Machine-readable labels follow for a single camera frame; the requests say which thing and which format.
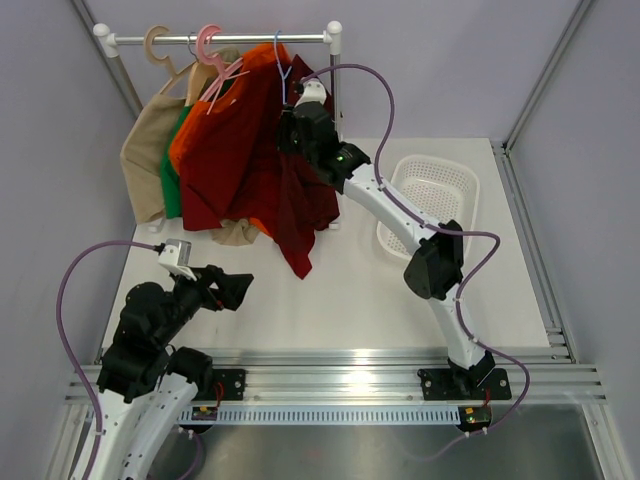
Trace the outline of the dark maroon t shirt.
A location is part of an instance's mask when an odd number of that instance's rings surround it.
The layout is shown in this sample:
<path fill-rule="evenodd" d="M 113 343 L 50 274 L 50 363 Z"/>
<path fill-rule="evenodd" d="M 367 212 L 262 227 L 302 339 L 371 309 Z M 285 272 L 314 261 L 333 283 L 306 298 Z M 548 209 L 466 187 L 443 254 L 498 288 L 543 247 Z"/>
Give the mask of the dark maroon t shirt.
<path fill-rule="evenodd" d="M 235 217 L 256 219 L 279 246 L 294 274 L 305 278 L 315 233 L 339 216 L 336 194 L 322 184 L 298 154 L 277 149 L 281 116 L 280 77 L 275 51 L 259 45 L 243 55 L 252 72 L 245 81 L 249 98 L 239 135 L 243 148 L 243 176 L 235 194 Z"/>

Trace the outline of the light blue wire hanger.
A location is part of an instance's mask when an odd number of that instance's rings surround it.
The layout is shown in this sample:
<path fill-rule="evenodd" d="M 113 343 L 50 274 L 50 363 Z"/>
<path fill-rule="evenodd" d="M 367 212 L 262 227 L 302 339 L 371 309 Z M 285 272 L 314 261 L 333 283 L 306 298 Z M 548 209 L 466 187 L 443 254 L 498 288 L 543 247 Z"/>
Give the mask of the light blue wire hanger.
<path fill-rule="evenodd" d="M 274 33 L 273 37 L 273 50 L 274 56 L 276 59 L 276 67 L 279 73 L 280 81 L 281 81 L 281 99 L 282 105 L 285 106 L 287 104 L 287 79 L 291 72 L 292 67 L 289 67 L 287 70 L 283 68 L 283 63 L 281 60 L 281 56 L 279 53 L 279 36 L 281 34 L 280 30 L 277 30 Z"/>

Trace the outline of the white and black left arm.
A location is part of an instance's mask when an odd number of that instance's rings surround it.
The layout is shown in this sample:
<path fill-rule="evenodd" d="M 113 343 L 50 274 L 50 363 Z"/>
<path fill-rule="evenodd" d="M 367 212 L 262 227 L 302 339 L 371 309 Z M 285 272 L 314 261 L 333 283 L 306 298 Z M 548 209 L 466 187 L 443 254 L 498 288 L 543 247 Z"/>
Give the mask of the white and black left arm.
<path fill-rule="evenodd" d="M 145 282 L 126 296 L 96 382 L 92 425 L 99 444 L 84 446 L 75 479 L 143 479 L 193 401 L 244 398 L 245 370 L 216 369 L 206 353 L 170 344 L 199 310 L 237 310 L 253 275 L 208 265 L 173 280 L 170 291 Z"/>

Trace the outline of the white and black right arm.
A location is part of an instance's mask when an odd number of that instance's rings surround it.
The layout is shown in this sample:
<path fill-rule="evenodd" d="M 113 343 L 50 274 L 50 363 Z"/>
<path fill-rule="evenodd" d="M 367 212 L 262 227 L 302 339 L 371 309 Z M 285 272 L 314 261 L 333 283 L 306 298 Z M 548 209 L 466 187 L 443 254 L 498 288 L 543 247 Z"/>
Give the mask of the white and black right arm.
<path fill-rule="evenodd" d="M 362 150 L 338 138 L 331 115 L 319 102 L 283 107 L 278 147 L 302 155 L 323 183 L 371 213 L 410 254 L 404 282 L 429 303 L 448 353 L 446 370 L 419 374 L 423 385 L 455 399 L 484 398 L 495 360 L 461 326 L 458 315 L 462 306 L 455 293 L 463 282 L 464 265 L 461 226 L 453 220 L 440 224 L 424 219 Z"/>

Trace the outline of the pink plastic hanger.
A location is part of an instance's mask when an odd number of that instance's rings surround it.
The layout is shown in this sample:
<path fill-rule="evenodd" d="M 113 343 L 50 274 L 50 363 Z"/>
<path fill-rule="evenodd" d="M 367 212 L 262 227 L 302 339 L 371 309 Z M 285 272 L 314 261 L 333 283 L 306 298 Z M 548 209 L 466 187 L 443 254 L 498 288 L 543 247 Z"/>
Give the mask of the pink plastic hanger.
<path fill-rule="evenodd" d="M 209 103 L 207 114 L 210 114 L 213 110 L 214 103 L 220 96 L 221 89 L 226 81 L 249 74 L 249 71 L 244 69 L 242 57 L 238 57 L 233 62 L 225 62 L 219 52 L 208 53 L 206 51 L 206 45 L 221 31 L 222 29 L 217 25 L 205 25 L 197 34 L 195 43 L 197 62 L 195 70 L 192 72 L 189 87 L 191 88 L 192 99 Z M 212 72 L 215 72 L 217 76 L 209 87 L 202 92 L 208 74 Z"/>

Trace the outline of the beige t shirt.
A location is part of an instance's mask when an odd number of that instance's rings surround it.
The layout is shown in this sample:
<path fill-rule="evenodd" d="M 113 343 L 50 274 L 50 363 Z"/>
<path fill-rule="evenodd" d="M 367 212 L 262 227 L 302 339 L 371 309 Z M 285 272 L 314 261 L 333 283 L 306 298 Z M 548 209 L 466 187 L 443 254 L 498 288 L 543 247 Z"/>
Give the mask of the beige t shirt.
<path fill-rule="evenodd" d="M 170 130 L 184 106 L 195 104 L 189 87 L 194 63 L 188 76 L 185 97 L 155 94 L 143 107 L 120 152 L 120 164 L 127 185 L 136 223 L 167 219 L 160 180 L 160 164 Z M 209 73 L 208 87 L 217 76 Z"/>

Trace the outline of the beige plastic hanger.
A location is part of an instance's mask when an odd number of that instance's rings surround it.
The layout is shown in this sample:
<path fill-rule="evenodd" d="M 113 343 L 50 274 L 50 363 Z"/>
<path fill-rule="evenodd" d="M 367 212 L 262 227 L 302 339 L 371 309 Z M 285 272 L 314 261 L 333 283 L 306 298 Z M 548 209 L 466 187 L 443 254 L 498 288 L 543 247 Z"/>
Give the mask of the beige plastic hanger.
<path fill-rule="evenodd" d="M 170 34 L 170 29 L 165 25 L 154 25 L 150 27 L 143 40 L 144 53 L 146 60 L 150 64 L 161 67 L 166 74 L 166 80 L 163 82 L 158 94 L 185 97 L 188 76 L 197 58 L 189 42 L 189 36 L 186 36 L 186 40 L 183 42 L 190 56 L 189 61 L 184 66 L 178 67 L 169 53 L 161 52 L 159 48 L 169 47 L 169 44 L 159 43 L 159 40 L 169 37 Z"/>

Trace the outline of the white perforated plastic basket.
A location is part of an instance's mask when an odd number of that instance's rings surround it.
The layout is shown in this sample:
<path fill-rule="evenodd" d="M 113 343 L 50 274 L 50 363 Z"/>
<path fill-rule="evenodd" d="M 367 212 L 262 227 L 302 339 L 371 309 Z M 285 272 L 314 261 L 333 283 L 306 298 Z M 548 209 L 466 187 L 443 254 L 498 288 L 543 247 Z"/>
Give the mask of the white perforated plastic basket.
<path fill-rule="evenodd" d="M 425 215 L 442 223 L 455 220 L 465 231 L 475 229 L 480 182 L 469 167 L 412 154 L 398 162 L 391 184 Z"/>

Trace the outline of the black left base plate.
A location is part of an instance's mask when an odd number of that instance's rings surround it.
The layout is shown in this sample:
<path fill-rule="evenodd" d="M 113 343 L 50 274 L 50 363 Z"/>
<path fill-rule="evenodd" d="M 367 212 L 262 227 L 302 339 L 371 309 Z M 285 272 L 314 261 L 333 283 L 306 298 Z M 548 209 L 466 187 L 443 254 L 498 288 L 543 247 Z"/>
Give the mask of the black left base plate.
<path fill-rule="evenodd" d="M 212 385 L 193 400 L 189 426 L 197 434 L 204 434 L 223 418 L 222 408 L 244 399 L 245 369 L 214 369 Z"/>

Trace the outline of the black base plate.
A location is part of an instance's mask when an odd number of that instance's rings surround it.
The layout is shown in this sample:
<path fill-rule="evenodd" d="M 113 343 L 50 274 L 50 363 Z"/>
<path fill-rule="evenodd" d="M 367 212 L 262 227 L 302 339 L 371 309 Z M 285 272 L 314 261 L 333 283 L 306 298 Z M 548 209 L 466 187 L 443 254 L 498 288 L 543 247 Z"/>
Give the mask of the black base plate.
<path fill-rule="evenodd" d="M 512 399 L 507 373 L 494 368 L 486 378 L 475 381 L 453 368 L 423 368 L 417 371 L 423 399 L 453 402 L 458 407 L 457 428 L 463 432 L 482 431 L 493 420 L 492 401 Z"/>
<path fill-rule="evenodd" d="M 204 434 L 223 418 L 222 408 L 244 399 L 245 369 L 214 369 L 212 385 L 193 400 L 189 426 L 197 434 Z"/>

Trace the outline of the aluminium table edge rail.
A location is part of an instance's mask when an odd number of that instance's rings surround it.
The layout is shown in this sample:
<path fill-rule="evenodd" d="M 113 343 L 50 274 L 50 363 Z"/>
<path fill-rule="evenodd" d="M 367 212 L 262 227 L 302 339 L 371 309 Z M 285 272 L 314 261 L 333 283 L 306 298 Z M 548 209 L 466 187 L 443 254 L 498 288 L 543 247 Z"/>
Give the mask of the aluminium table edge rail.
<path fill-rule="evenodd" d="M 209 349 L 217 368 L 241 368 L 247 377 L 246 404 L 418 403 L 417 373 L 443 367 L 441 348 L 242 350 Z M 498 358 L 513 394 L 529 404 L 602 404 L 605 388 L 597 368 L 571 358 L 559 344 L 509 350 L 513 362 Z"/>

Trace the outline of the left aluminium frame post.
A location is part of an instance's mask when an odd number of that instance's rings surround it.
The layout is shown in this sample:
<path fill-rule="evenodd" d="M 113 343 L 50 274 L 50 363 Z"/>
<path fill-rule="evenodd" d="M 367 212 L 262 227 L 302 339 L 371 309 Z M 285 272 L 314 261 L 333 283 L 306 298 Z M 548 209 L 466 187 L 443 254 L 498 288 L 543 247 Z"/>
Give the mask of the left aluminium frame post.
<path fill-rule="evenodd" d="M 76 15 L 84 26 L 91 41 L 94 43 L 103 63 L 129 111 L 137 118 L 143 108 L 143 104 L 134 87 L 133 82 L 119 54 L 115 42 L 115 34 L 104 23 L 97 22 L 88 2 L 85 0 L 70 0 Z"/>

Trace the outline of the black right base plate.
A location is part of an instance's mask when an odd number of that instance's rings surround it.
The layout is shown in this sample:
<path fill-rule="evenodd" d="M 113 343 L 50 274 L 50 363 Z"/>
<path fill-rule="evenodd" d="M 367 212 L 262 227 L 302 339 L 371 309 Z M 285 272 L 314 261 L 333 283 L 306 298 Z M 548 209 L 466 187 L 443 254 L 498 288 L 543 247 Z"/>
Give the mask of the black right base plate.
<path fill-rule="evenodd" d="M 486 378 L 475 381 L 453 368 L 423 368 L 417 371 L 423 399 L 453 402 L 458 407 L 457 428 L 463 432 L 482 431 L 493 420 L 492 401 L 512 399 L 507 373 L 494 368 Z"/>

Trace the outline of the aluminium corner frame post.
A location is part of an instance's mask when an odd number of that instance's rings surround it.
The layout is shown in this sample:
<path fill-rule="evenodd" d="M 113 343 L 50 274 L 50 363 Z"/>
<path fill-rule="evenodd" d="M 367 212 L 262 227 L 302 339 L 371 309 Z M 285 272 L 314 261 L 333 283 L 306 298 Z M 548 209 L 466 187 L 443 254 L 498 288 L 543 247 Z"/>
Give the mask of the aluminium corner frame post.
<path fill-rule="evenodd" d="M 506 153 L 510 153 L 514 149 L 517 141 L 524 133 L 539 103 L 543 99 L 547 88 L 551 84 L 556 71 L 569 52 L 576 35 L 597 3 L 597 0 L 580 0 L 576 3 L 541 72 L 536 78 L 523 107 L 520 109 L 515 122 L 509 129 L 505 140 L 502 142 L 502 148 Z"/>

